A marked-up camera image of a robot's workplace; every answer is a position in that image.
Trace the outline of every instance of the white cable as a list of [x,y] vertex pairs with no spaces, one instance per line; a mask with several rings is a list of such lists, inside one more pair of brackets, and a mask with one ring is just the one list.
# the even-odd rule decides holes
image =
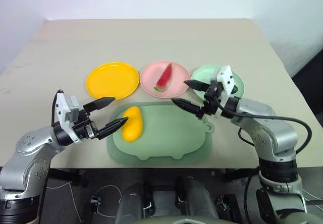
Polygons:
[[[104,189],[104,188],[106,188],[106,187],[114,187],[114,188],[116,188],[116,189],[118,190],[119,194],[120,194],[120,197],[122,197],[121,190],[120,190],[117,186],[115,186],[115,185],[105,185],[105,186],[101,187],[100,189],[98,189],[98,190],[96,191],[96,194],[97,194],[100,190],[102,190],[102,189]],[[99,212],[99,208],[97,209],[97,213],[98,213],[99,215],[101,215],[101,216],[104,216],[104,217],[116,218],[115,216],[112,216],[112,215],[105,215],[105,214],[100,213],[100,212]]]
[[118,190],[118,192],[119,192],[119,194],[120,194],[120,197],[122,196],[121,190],[120,190],[117,186],[115,186],[115,185],[105,185],[105,186],[101,187],[100,189],[98,189],[98,190],[96,191],[96,194],[97,194],[100,190],[102,190],[102,189],[104,189],[104,188],[106,188],[106,187],[115,187],[115,188]]
[[306,194],[308,194],[308,195],[312,196],[313,198],[315,198],[315,199],[317,199],[317,200],[321,200],[321,198],[318,198],[318,197],[316,197],[315,195],[312,195],[311,193],[308,193],[306,190],[304,190],[304,189],[303,189],[303,191],[304,191]]
[[71,183],[70,183],[70,182],[69,182],[69,186],[70,186],[71,195],[72,195],[72,199],[73,199],[73,204],[74,204],[74,207],[75,207],[75,210],[76,210],[77,216],[79,217],[80,222],[82,222],[82,219],[81,219],[81,217],[80,217],[79,211],[78,211],[78,210],[77,210],[77,208],[76,208],[76,204],[75,204],[75,200],[74,200],[74,196],[73,196],[73,190],[72,190],[72,186],[71,186]]
[[320,209],[321,211],[323,211],[323,208],[319,207],[318,205],[315,205],[318,209]]
[[55,190],[55,189],[59,189],[61,187],[64,187],[65,185],[69,185],[70,186],[70,190],[71,190],[71,195],[72,195],[72,200],[73,200],[74,208],[75,208],[75,211],[77,213],[77,216],[79,217],[80,222],[82,222],[81,216],[80,216],[79,211],[77,210],[77,207],[76,207],[76,204],[75,204],[73,190],[72,190],[72,186],[71,186],[71,183],[70,182],[67,182],[67,183],[65,183],[63,185],[60,185],[60,186],[57,186],[57,187],[48,187],[47,186],[46,188],[47,189],[50,189],[50,190]]
[[116,218],[115,216],[112,216],[112,215],[104,215],[104,214],[100,213],[99,211],[97,213],[101,216],[104,216],[104,217]]
[[68,185],[70,182],[67,182],[67,183],[65,183],[65,184],[63,184],[63,185],[60,185],[60,186],[57,186],[57,187],[49,187],[49,186],[47,186],[46,188],[48,188],[48,189],[51,189],[51,190],[55,190],[55,189],[59,189],[59,188],[61,188],[61,187],[64,187],[65,185]]

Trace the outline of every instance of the yellow mango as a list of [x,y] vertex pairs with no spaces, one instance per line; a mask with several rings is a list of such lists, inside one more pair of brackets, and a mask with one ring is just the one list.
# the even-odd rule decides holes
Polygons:
[[143,131],[143,120],[140,108],[133,106],[128,108],[123,117],[129,117],[126,123],[122,126],[122,137],[126,142],[136,141]]

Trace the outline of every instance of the beige table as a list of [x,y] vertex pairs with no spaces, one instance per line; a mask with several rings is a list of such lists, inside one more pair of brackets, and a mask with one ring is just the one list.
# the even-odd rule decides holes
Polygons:
[[[125,61],[141,71],[157,60],[173,60],[193,70],[206,64],[231,65],[245,82],[245,97],[271,105],[280,116],[306,121],[313,130],[299,166],[323,165],[323,131],[261,31],[249,20],[70,20],[45,22],[0,77],[0,165],[18,138],[49,124],[57,89],[75,94],[80,104],[93,100],[85,79],[96,66]],[[193,91],[184,98],[199,102]],[[102,127],[120,104],[159,101],[141,87],[113,102],[93,119]],[[255,150],[242,142],[229,120],[209,117],[216,130],[210,157],[196,165],[174,167],[241,168],[257,165]],[[306,131],[295,125],[299,141]],[[84,140],[57,155],[51,167],[134,167],[113,162],[106,141]]]

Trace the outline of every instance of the black cable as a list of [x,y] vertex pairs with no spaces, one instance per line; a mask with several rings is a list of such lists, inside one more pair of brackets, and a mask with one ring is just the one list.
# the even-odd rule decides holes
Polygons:
[[251,171],[251,173],[248,176],[248,180],[246,183],[246,186],[244,188],[244,193],[243,193],[243,207],[244,207],[244,213],[246,215],[247,221],[249,224],[252,224],[252,221],[250,219],[249,216],[249,212],[248,212],[248,206],[247,206],[247,193],[248,193],[248,188],[249,188],[249,184],[251,182],[252,176],[254,176],[255,174],[257,174],[259,172],[259,166],[256,167],[255,169],[253,169],[253,171]]
[[240,114],[240,113],[235,113],[231,110],[225,109],[222,105],[220,105],[220,102],[217,97],[214,97],[216,103],[218,104],[218,107],[226,114],[234,117],[246,117],[246,118],[257,118],[257,119],[269,119],[269,120],[283,120],[283,121],[290,121],[290,122],[296,122],[298,124],[301,124],[305,129],[307,130],[307,137],[304,141],[304,143],[296,150],[296,154],[300,153],[309,143],[309,141],[312,138],[312,130],[309,127],[307,123],[304,121],[301,121],[296,118],[291,118],[291,117],[277,117],[277,116],[260,116],[260,115],[252,115],[252,114]]
[[61,89],[59,89],[55,96],[54,99],[52,101],[52,105],[51,105],[51,123],[50,126],[54,127],[54,123],[55,123],[55,104],[56,104],[56,100],[57,100],[57,94],[58,93],[63,93],[63,91]]
[[248,140],[244,139],[244,138],[241,136],[241,130],[242,130],[242,128],[240,127],[240,129],[238,130],[238,137],[239,137],[242,141],[244,141],[244,142],[248,143],[249,145],[254,146],[254,144],[253,144],[252,142],[249,142]]

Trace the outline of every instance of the white wall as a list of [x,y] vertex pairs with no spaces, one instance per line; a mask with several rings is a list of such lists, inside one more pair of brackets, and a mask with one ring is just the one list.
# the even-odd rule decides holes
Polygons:
[[0,0],[0,73],[44,19],[252,18],[293,76],[323,47],[323,0]]

